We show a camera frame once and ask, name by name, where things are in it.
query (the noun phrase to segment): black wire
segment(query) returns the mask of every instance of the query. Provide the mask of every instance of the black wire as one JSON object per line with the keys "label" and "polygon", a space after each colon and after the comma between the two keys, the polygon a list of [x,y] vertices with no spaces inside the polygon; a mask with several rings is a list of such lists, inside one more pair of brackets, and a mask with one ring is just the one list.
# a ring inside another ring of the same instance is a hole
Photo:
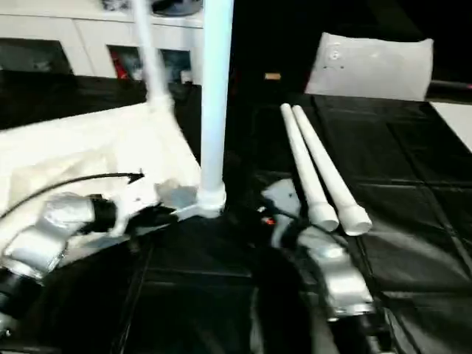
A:
{"label": "black wire", "polygon": [[44,193],[50,192],[51,190],[56,190],[57,188],[60,188],[60,187],[63,187],[63,186],[69,185],[69,184],[82,182],[82,181],[89,181],[89,180],[92,180],[92,179],[120,178],[120,177],[128,177],[128,178],[131,178],[131,180],[135,181],[137,179],[140,179],[140,178],[144,177],[144,175],[142,173],[101,173],[101,174],[98,174],[98,175],[84,176],[84,177],[69,179],[67,181],[62,181],[62,182],[59,182],[57,184],[53,184],[51,186],[44,187],[43,189],[38,190],[38,191],[34,192],[33,194],[29,195],[28,197],[26,197],[25,199],[19,201],[17,204],[13,205],[6,212],[4,212],[3,214],[0,215],[0,221],[5,219],[9,214],[14,212],[15,210],[17,210],[17,208],[19,208],[22,205],[28,203],[32,199],[35,199],[35,198],[39,197],[40,195],[43,195]]}
{"label": "black wire", "polygon": [[280,208],[277,208],[275,205],[271,205],[271,208],[273,208],[278,214],[281,214],[281,215],[284,215],[302,225],[307,225],[307,226],[312,226],[314,227],[315,229],[319,230],[320,232],[323,232],[324,234],[328,235],[331,237],[331,239],[336,242],[338,245],[340,245],[341,247],[343,247],[344,249],[347,248],[347,241],[342,238],[342,237],[337,237],[336,235],[334,235],[333,233],[331,232],[327,232],[325,230],[323,230],[321,227],[319,227],[318,225],[304,219],[304,218],[301,218],[295,214],[292,214],[290,212],[286,212],[285,210],[282,210]]}

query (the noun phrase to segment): white cylindrical rod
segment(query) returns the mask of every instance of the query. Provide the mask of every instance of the white cylindrical rod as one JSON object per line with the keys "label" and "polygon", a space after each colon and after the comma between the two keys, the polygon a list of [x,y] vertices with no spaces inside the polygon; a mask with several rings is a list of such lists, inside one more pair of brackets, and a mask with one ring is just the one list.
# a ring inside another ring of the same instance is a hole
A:
{"label": "white cylindrical rod", "polygon": [[336,205],[344,231],[349,236],[365,234],[372,228],[368,214],[355,201],[302,107],[294,106],[294,114],[316,167]]}
{"label": "white cylindrical rod", "polygon": [[233,0],[205,0],[198,204],[207,217],[218,216],[226,203],[223,155],[232,18]]}
{"label": "white cylindrical rod", "polygon": [[325,192],[319,182],[310,154],[303,142],[302,134],[296,125],[294,114],[289,104],[280,106],[288,141],[294,155],[296,168],[302,182],[305,197],[308,203],[308,217],[315,225],[331,232],[339,225],[334,208],[326,200]]}
{"label": "white cylindrical rod", "polygon": [[139,56],[145,73],[147,101],[151,106],[168,104],[172,101],[167,90],[164,61],[153,44],[148,0],[131,0],[136,34],[139,41]]}

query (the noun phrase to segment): black table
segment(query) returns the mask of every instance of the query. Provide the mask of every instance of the black table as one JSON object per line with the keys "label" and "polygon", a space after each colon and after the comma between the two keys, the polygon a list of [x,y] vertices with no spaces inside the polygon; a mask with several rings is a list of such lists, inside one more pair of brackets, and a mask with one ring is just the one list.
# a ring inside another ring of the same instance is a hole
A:
{"label": "black table", "polygon": [[[200,90],[172,89],[198,156]],[[129,105],[144,95],[142,85],[118,80],[4,73],[0,124]],[[257,304],[267,353],[335,353],[313,278],[278,251],[249,247],[247,225],[231,217],[234,205],[251,205],[271,182],[296,178],[278,109],[283,102],[304,108],[373,220],[368,235],[347,240],[386,308],[398,351],[470,353],[472,157],[463,144],[428,103],[260,92],[229,103],[229,211],[222,218],[193,218],[143,237],[138,254],[120,245],[55,272],[0,347],[249,353]]]}

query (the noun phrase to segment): white shelf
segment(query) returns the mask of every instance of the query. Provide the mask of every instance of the white shelf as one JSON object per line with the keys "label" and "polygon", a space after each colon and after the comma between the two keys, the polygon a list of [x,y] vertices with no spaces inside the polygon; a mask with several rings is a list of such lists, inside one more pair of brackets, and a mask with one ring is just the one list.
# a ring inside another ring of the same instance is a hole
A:
{"label": "white shelf", "polygon": [[[80,18],[97,21],[133,22],[130,13],[105,11],[100,0],[0,0],[1,15]],[[203,10],[185,17],[153,16],[153,24],[203,28]]]}

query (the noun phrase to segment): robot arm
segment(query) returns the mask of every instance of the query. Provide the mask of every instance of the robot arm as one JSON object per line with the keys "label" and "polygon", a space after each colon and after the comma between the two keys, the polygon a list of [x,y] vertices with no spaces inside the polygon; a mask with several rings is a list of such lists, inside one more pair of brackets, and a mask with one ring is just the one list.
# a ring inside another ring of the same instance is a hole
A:
{"label": "robot arm", "polygon": [[0,259],[0,334],[13,329],[38,298],[43,278],[58,266],[69,239],[92,223],[112,227],[116,214],[112,201],[72,193],[44,204],[36,223],[21,230]]}

